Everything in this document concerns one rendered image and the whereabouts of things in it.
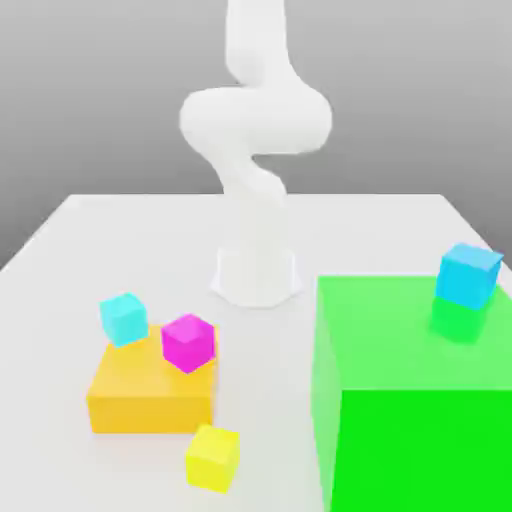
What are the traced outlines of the small blue cube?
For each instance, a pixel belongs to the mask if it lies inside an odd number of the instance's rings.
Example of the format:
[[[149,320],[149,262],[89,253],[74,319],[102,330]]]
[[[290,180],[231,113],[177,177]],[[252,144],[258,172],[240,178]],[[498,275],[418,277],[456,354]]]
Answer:
[[[504,255],[458,243],[442,256],[435,297],[471,310],[482,309],[496,287]]]

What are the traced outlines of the large orange box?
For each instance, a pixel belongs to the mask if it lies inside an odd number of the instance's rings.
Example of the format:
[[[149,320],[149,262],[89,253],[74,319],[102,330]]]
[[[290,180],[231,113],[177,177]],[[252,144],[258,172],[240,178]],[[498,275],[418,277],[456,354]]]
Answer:
[[[91,429],[100,434],[195,433],[213,422],[217,360],[184,373],[162,354],[161,327],[145,339],[108,345],[87,392]]]

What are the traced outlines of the small yellow cube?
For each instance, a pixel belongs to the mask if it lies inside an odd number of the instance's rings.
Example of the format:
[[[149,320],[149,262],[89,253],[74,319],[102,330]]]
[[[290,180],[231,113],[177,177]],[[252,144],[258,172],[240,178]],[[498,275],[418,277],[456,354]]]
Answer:
[[[226,493],[240,461],[238,432],[201,425],[185,453],[187,483]]]

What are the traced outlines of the small magenta cube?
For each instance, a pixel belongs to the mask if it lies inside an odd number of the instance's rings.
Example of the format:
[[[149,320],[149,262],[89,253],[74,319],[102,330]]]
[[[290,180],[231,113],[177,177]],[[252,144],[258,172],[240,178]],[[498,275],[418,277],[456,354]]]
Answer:
[[[194,314],[161,327],[163,357],[184,373],[192,373],[216,356],[215,328]]]

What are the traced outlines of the large green box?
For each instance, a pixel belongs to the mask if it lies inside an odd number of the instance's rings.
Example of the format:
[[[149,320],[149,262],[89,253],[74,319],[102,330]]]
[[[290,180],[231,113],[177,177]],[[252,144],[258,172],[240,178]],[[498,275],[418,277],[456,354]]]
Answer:
[[[432,276],[322,276],[311,415],[323,512],[512,512],[512,297],[476,342],[429,329]]]

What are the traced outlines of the small green cube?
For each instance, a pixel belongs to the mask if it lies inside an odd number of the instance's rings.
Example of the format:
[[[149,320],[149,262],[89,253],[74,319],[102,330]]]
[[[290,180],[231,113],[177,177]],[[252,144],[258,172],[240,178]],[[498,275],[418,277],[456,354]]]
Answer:
[[[483,307],[474,310],[435,297],[429,317],[429,329],[454,343],[474,343],[484,329],[493,302],[490,299]]]

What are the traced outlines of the small cyan cube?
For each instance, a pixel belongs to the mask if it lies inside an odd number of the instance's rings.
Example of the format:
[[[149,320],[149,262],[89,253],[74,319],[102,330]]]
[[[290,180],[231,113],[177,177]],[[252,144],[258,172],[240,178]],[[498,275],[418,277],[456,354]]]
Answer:
[[[149,334],[147,310],[132,293],[100,302],[102,327],[116,348],[144,339]]]

